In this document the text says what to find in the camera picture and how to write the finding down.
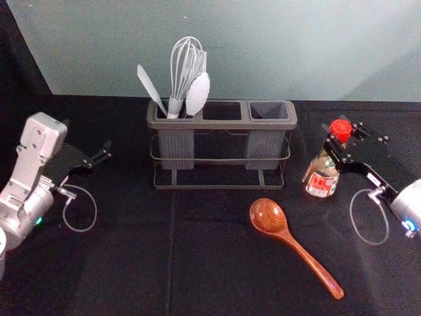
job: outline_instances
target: whisk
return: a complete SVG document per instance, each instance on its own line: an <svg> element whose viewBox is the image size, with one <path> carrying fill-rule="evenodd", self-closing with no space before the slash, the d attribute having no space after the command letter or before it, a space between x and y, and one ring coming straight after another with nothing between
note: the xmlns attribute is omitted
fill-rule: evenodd
<svg viewBox="0 0 421 316"><path fill-rule="evenodd" d="M168 103L168 118L178 118L183 98L192 81L202 72L206 72L207 53L200 41L192 36L180 39L172 48L171 97Z"/></svg>

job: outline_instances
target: red cap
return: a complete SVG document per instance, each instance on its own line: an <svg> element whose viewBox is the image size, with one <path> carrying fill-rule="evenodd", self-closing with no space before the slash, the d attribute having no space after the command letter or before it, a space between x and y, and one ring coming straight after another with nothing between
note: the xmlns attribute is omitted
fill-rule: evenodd
<svg viewBox="0 0 421 316"><path fill-rule="evenodd" d="M343 144L351 137L353 127L347 120L337 119L330 125L330 131L335 135L338 140Z"/></svg>

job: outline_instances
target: white cable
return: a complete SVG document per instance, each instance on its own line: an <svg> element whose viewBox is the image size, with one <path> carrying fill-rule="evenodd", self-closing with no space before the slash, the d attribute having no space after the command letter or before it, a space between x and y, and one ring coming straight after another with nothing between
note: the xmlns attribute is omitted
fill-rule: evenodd
<svg viewBox="0 0 421 316"><path fill-rule="evenodd" d="M93 196L87 190L85 190L85 189L83 189L79 186L75 186L73 184L64 184L63 186L67 186L69 188L79 189L79 190L85 192L92 199L93 207L95 208L95 213L94 213L94 216L93 216L92 224L87 228L77 229L77 228L74 228L72 225L70 225L68 223L68 221L66 219L66 210L67 210L68 205L70 204L70 201L71 201L70 199L67 200L66 204L64 205L63 212L62 212L63 221L70 230L73 230L74 232L87 232L87 231L89 231L93 227L93 225L95 225L95 223L97 221L98 207L97 207L97 203L95 202L95 199L93 198Z"/></svg>
<svg viewBox="0 0 421 316"><path fill-rule="evenodd" d="M365 242L366 244L369 244L369 245L371 245L371 246L380 246L380 245L384 244L384 243L385 243L385 241L389 238L389 221L387 220L386 213L385 213L385 211L384 211L384 209L383 209L383 207L382 207L381 203L379 203L378 205L379 205L380 211L382 212L383 219L384 219L384 223L385 223L385 227L386 227L386 233L385 233L384 238L383 238L383 240L382 240L382 241L380 241L380 242L371 242L370 240L367 240L366 238L362 237L362 235L361 235L361 233L359 232L359 230L358 230L358 228L357 228L357 226L356 226L356 224L355 224L355 221L354 221L354 215L353 215L353 205L354 205L354 201L355 201L355 198L356 198L359 194L361 194L361 193L363 193L363 192L371 192L371 190L370 190L370 189L362 189L362 190L359 190L356 194L354 194L354 196L353 196L353 198L352 198L352 200L351 200L351 204L349 204L349 216L350 216L350 218L351 218L351 222L352 222L352 224L353 224L353 226L354 226L355 232L357 233L358 237L359 237L359 238L360 238L363 242Z"/></svg>

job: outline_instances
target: wooden spoon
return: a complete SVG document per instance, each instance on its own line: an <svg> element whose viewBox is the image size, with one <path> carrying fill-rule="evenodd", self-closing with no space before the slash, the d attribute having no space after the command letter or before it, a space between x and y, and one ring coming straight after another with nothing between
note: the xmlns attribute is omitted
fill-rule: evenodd
<svg viewBox="0 0 421 316"><path fill-rule="evenodd" d="M333 276L294 239L288 230L287 218L282 208L271 199L258 199L250 206L250 220L253 226L291 246L317 274L333 297L340 300L344 291Z"/></svg>

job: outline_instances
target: black table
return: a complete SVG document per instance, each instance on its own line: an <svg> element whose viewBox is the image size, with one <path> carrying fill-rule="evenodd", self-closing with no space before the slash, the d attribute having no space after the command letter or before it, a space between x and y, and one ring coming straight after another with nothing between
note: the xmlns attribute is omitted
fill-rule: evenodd
<svg viewBox="0 0 421 316"><path fill-rule="evenodd" d="M71 120L67 142L95 153L106 139L113 158L69 183L97 200L94 229L77 234L58 198L27 240L7 253L0 315L420 315L421 240L409 240L391 213L389 240L370 247L349 220L352 195L368 184L344 174L335 195L314 201L301 188L320 150L318 131L339 115L392 137L398 159L421 177L421 103L295 101L299 126L280 191L157 191L152 184L148 99L19 97L0 109L0 180L6 183L26 118L36 111ZM345 290L334 300L287 246L257 233L249 206L272 198L292 233ZM89 200L72 208L89 222ZM360 202L362 232L381 238L379 211Z"/></svg>

